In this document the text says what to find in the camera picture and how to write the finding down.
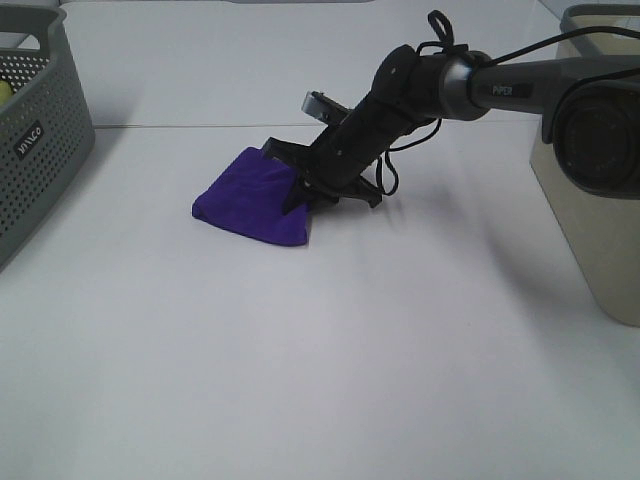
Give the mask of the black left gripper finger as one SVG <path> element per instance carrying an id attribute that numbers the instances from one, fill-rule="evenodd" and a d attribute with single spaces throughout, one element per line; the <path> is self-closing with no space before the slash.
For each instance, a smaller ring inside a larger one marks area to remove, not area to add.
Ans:
<path id="1" fill-rule="evenodd" d="M 298 156 L 299 150 L 299 144 L 274 137 L 269 137 L 261 147 L 261 152 L 265 157 L 274 158 L 278 161 L 294 161 Z"/>

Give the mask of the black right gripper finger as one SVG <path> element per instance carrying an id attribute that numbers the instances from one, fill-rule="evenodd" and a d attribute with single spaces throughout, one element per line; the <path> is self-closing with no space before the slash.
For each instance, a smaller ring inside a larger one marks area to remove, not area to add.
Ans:
<path id="1" fill-rule="evenodd" d="M 339 202 L 337 193 L 320 180 L 296 173 L 281 205 L 281 213 L 288 215 L 300 206 L 310 210 Z"/>

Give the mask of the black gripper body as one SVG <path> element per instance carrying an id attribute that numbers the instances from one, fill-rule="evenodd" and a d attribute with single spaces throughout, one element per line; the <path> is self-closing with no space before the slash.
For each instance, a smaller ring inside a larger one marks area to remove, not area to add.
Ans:
<path id="1" fill-rule="evenodd" d="M 339 125 L 327 125 L 309 146 L 300 145 L 294 161 L 281 161 L 295 173 L 316 178 L 333 189 L 339 200 L 379 205 L 395 193 L 382 185 L 382 166 L 376 182 L 362 172 L 373 162 L 388 162 L 391 145 L 418 128 L 441 121 L 426 110 L 433 96 L 420 83 L 426 59 L 409 45 L 394 49 L 381 63 L 371 89 Z"/>

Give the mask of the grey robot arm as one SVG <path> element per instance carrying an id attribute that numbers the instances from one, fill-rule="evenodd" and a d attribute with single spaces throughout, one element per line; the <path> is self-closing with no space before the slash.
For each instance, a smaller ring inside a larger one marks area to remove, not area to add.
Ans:
<path id="1" fill-rule="evenodd" d="M 421 55 L 408 45 L 379 66 L 353 109 L 311 93 L 309 112 L 325 127 L 307 146 L 275 138 L 264 155 L 294 170 L 282 205 L 386 196 L 368 167 L 389 166 L 396 141 L 444 119 L 473 121 L 493 109 L 537 114 L 541 139 L 565 176 L 596 196 L 639 196 L 639 59 L 600 55 L 502 64 L 463 45 Z"/>

